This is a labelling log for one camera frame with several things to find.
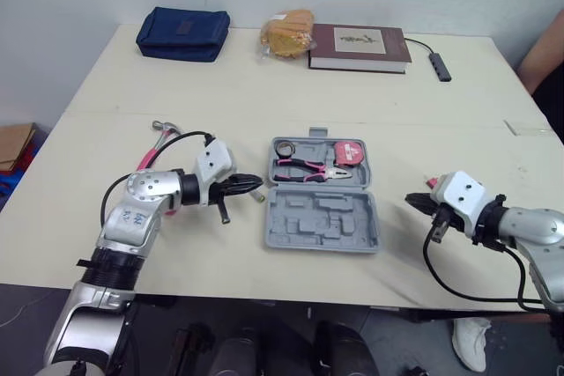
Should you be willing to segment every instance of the gray plastic tool case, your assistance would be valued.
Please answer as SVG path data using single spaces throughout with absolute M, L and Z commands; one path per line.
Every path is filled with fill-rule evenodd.
M 327 129 L 310 129 L 310 137 L 276 137 L 269 154 L 266 211 L 266 245 L 277 248 L 329 250 L 348 253 L 375 253 L 379 247 L 379 227 L 375 199 L 365 191 L 370 184 L 366 145 L 353 138 L 327 138 Z M 334 166 L 337 141 L 354 141 L 364 150 L 364 159 L 354 167 L 344 167 L 352 178 L 326 182 L 274 181 L 275 174 L 303 176 L 310 173 L 295 167 L 277 166 L 275 146 L 289 141 L 295 146 L 293 159 L 323 162 Z

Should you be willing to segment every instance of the pliers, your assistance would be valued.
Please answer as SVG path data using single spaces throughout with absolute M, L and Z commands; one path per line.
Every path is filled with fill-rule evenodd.
M 304 176 L 286 176 L 276 174 L 275 181 L 285 182 L 326 182 L 328 179 L 352 178 L 353 174 L 340 167 L 327 167 L 323 162 L 309 162 L 302 159 L 279 159 L 277 166 L 294 166 L 315 173 Z

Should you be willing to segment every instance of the blue pouch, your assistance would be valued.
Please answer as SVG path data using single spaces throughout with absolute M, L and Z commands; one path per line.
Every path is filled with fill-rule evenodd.
M 225 11 L 157 7 L 145 19 L 136 43 L 143 56 L 213 62 L 226 40 L 229 22 Z

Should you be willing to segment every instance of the bread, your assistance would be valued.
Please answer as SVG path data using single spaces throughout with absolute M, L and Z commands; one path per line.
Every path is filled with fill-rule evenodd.
M 283 11 L 271 19 L 261 32 L 261 43 L 275 55 L 295 57 L 306 52 L 311 43 L 314 15 L 306 9 Z

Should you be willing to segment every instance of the table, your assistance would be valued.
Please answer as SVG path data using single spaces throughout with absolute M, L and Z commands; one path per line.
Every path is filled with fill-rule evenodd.
M 464 169 L 508 205 L 564 210 L 564 149 L 486 37 L 414 35 L 441 53 L 440 83 L 424 48 L 410 45 L 405 75 L 308 70 L 305 59 L 261 60 L 257 30 L 231 29 L 215 63 L 145 58 L 138 26 L 120 26 L 0 214 L 0 283 L 70 288 L 100 232 L 100 199 L 156 140 L 151 121 L 225 140 L 241 172 L 266 174 L 275 136 L 311 126 L 367 145 L 382 229 L 376 255 L 265 246 L 265 205 L 226 199 L 166 218 L 137 290 L 151 294 L 285 299 L 371 306 L 517 310 L 452 296 L 428 273 L 421 246 L 430 218 L 404 202 L 428 177 Z M 507 126 L 509 122 L 515 135 Z M 202 145 L 183 140 L 155 168 L 191 169 Z M 110 198 L 115 204 L 120 190 Z M 449 231 L 431 246 L 448 284 L 474 295 L 514 296 L 516 265 Z M 527 297 L 537 298 L 530 282 Z

